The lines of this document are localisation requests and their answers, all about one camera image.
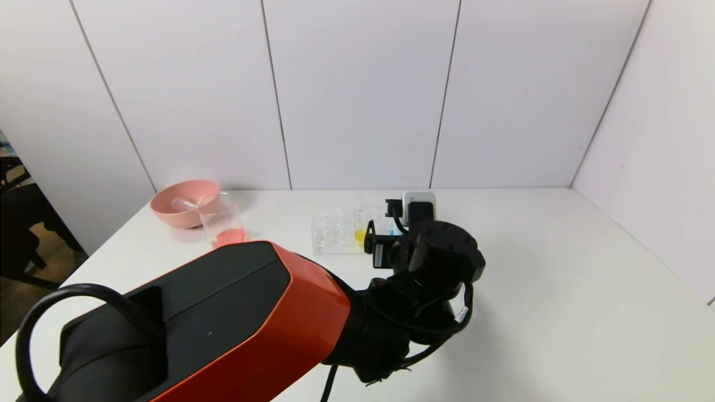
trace red liquid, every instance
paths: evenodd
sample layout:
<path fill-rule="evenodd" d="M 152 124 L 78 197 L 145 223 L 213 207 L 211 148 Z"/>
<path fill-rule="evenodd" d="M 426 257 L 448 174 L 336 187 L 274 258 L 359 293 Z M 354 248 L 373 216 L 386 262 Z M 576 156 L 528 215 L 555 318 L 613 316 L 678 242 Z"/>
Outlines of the red liquid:
<path fill-rule="evenodd" d="M 216 240 L 212 242 L 214 250 L 229 244 L 243 243 L 248 240 L 248 233 L 243 229 L 226 229 L 216 235 Z"/>

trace white table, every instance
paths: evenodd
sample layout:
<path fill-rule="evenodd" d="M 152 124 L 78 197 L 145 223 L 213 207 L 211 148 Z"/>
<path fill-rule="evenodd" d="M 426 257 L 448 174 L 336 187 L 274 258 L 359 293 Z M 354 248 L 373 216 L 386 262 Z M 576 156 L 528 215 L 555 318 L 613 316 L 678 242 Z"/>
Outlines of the white table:
<path fill-rule="evenodd" d="M 715 401 L 715 313 L 668 268 L 571 190 L 436 190 L 438 218 L 464 227 L 487 260 L 469 327 L 429 359 L 364 387 L 341 368 L 331 401 Z M 314 258 L 354 288 L 367 255 L 312 255 L 321 205 L 381 203 L 401 192 L 237 192 L 251 230 Z M 209 251 L 201 230 L 173 230 L 140 210 L 66 284 L 127 292 Z M 35 374 L 59 372 L 59 331 L 99 302 L 53 307 L 34 332 Z M 0 349 L 0 399 L 19 394 L 14 336 Z M 318 366 L 276 401 L 320 400 Z"/>

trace pink object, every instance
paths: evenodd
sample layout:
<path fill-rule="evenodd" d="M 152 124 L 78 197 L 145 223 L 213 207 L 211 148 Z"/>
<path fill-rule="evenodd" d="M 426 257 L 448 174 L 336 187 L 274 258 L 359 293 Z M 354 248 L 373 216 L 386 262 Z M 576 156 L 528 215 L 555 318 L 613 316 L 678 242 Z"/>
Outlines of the pink object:
<path fill-rule="evenodd" d="M 211 211 L 217 208 L 216 196 L 219 191 L 219 184 L 213 180 L 189 180 L 158 192 L 149 202 L 149 206 L 163 223 L 177 229 L 189 229 L 201 226 L 198 210 Z M 177 198 L 198 204 L 198 208 L 176 211 L 173 203 Z"/>
<path fill-rule="evenodd" d="M 248 240 L 248 234 L 243 229 L 226 229 L 216 235 L 216 240 L 212 242 L 214 249 L 229 244 L 243 243 Z"/>

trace yellow liquid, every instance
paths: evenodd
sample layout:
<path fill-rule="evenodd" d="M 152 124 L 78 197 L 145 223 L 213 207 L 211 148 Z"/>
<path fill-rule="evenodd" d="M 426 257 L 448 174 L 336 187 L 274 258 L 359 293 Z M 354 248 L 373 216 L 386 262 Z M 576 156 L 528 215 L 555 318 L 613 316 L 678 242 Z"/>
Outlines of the yellow liquid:
<path fill-rule="evenodd" d="M 362 248 L 363 243 L 365 242 L 365 235 L 367 234 L 367 230 L 364 229 L 355 229 L 355 243 L 357 243 L 357 246 Z"/>

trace cable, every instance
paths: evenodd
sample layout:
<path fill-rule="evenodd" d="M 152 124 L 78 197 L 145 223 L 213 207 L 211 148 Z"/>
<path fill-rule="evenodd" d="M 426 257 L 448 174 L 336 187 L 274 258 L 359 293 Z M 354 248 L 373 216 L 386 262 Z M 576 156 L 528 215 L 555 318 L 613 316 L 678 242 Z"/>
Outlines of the cable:
<path fill-rule="evenodd" d="M 368 307 L 375 314 L 379 315 L 381 318 L 383 318 L 387 321 L 390 321 L 392 324 L 394 324 L 404 330 L 409 331 L 410 334 L 412 334 L 412 335 L 434 336 L 436 338 L 442 338 L 442 337 L 446 337 L 446 336 L 452 336 L 467 327 L 467 324 L 469 324 L 469 320 L 472 318 L 473 296 L 474 296 L 474 287 L 472 286 L 471 283 L 465 283 L 464 284 L 464 306 L 467 308 L 467 313 L 464 315 L 464 319 L 462 319 L 462 321 L 459 324 L 453 326 L 452 328 L 447 328 L 447 329 L 443 329 L 443 330 L 418 327 L 416 325 L 408 324 L 403 321 L 397 320 L 394 317 L 389 316 L 387 313 L 385 313 L 378 306 L 373 305 L 369 301 L 370 300 L 369 297 L 365 298 L 365 304 L 367 304 Z"/>
<path fill-rule="evenodd" d="M 327 374 L 327 380 L 325 381 L 325 388 L 322 390 L 320 402 L 327 402 L 327 399 L 330 397 L 330 390 L 332 390 L 332 382 L 335 380 L 335 373 L 337 373 L 337 364 L 330 366 L 330 372 Z"/>
<path fill-rule="evenodd" d="M 155 341 L 164 339 L 164 331 L 154 325 L 131 301 L 116 291 L 92 283 L 65 286 L 46 295 L 30 308 L 17 331 L 15 364 L 22 393 L 28 402 L 50 402 L 50 397 L 40 389 L 32 373 L 30 337 L 37 321 L 55 303 L 74 296 L 90 296 L 103 300 L 124 316 L 142 335 Z"/>
<path fill-rule="evenodd" d="M 401 368 L 407 368 L 410 367 L 411 365 L 421 361 L 422 359 L 426 358 L 427 356 L 431 355 L 432 353 L 435 352 L 435 350 L 439 349 L 442 345 L 447 342 L 447 339 L 451 338 L 450 336 L 446 336 L 444 338 L 437 339 L 435 342 L 433 342 L 431 345 L 429 345 L 425 350 L 419 352 L 418 354 L 414 356 L 410 356 L 408 358 L 404 358 L 402 361 L 402 367 Z"/>
<path fill-rule="evenodd" d="M 390 206 L 390 214 L 393 216 L 393 219 L 395 220 L 395 226 L 398 227 L 398 230 L 401 231 L 405 235 L 409 235 L 410 233 L 402 225 L 402 222 L 400 222 L 400 218 L 398 217 L 397 210 L 395 209 L 394 205 Z"/>

